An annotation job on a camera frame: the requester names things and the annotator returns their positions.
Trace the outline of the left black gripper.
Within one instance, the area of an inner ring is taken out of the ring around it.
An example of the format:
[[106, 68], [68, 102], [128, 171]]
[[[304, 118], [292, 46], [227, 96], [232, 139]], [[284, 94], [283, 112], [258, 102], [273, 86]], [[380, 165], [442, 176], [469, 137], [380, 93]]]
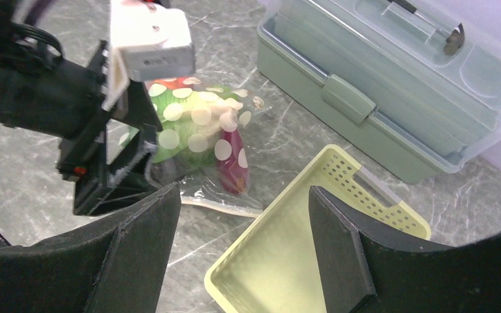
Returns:
[[113, 107], [104, 102], [107, 43], [88, 66], [42, 62], [35, 49], [7, 44], [0, 54], [0, 123], [58, 137], [57, 171], [74, 183], [72, 212], [103, 215], [142, 200], [161, 124], [142, 82], [129, 82]]

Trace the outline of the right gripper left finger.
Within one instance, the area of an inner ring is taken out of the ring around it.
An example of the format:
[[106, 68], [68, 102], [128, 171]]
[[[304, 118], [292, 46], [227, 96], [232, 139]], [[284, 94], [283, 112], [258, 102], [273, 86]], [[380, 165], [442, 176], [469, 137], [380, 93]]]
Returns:
[[0, 248], [0, 312], [155, 312], [180, 210], [168, 185], [74, 230]]

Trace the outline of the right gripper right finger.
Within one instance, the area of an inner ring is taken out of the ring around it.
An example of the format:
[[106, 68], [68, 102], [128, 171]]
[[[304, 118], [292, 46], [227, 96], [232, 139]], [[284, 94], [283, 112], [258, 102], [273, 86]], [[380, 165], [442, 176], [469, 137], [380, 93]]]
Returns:
[[309, 190], [309, 218], [328, 312], [501, 312], [501, 232], [442, 245], [320, 186]]

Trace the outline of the clear dotted zip bag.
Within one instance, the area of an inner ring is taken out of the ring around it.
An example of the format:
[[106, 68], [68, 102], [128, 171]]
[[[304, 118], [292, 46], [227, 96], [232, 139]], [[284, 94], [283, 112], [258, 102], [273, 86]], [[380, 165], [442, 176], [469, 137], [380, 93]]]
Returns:
[[153, 187], [177, 183], [182, 203], [256, 218], [264, 206], [249, 196], [248, 127], [271, 107], [256, 93], [208, 85], [196, 77], [146, 85], [163, 129], [144, 170]]

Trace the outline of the green cabbage leaf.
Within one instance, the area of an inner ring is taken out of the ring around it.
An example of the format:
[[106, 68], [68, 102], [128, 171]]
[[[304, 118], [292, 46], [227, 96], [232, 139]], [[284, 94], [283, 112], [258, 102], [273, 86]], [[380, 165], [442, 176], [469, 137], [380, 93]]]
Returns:
[[240, 113], [250, 113], [243, 103], [248, 95], [245, 89], [232, 90], [222, 85], [167, 89], [152, 83], [149, 96], [162, 125], [152, 163], [175, 157], [191, 166], [216, 161], [214, 150], [221, 130], [232, 132], [248, 123], [239, 120]]

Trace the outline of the watermelon slice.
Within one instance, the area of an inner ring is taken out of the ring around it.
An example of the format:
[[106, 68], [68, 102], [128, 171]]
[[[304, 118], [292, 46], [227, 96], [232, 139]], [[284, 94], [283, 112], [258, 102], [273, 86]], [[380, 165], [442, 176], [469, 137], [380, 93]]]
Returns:
[[165, 86], [167, 89], [180, 89], [180, 88], [194, 89], [195, 85], [200, 85], [202, 82], [197, 77], [184, 76], [178, 78], [163, 78], [159, 80], [153, 80], [153, 83], [161, 84]]

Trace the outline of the pale green perforated basket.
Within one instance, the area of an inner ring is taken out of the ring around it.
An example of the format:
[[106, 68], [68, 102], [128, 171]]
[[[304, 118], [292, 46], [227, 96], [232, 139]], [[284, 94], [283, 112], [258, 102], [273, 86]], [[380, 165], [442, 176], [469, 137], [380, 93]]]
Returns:
[[327, 145], [205, 274], [205, 289], [223, 311], [325, 311], [308, 209], [312, 186], [395, 229], [431, 238], [423, 217], [343, 148]]

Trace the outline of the green plastic toolbox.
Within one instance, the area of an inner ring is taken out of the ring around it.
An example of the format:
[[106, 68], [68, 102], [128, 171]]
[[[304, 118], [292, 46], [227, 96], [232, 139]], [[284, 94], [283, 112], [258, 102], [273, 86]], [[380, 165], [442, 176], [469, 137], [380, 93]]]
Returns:
[[501, 141], [501, 32], [466, 1], [408, 1], [462, 48], [388, 1], [270, 1], [258, 67], [406, 183], [456, 173]]

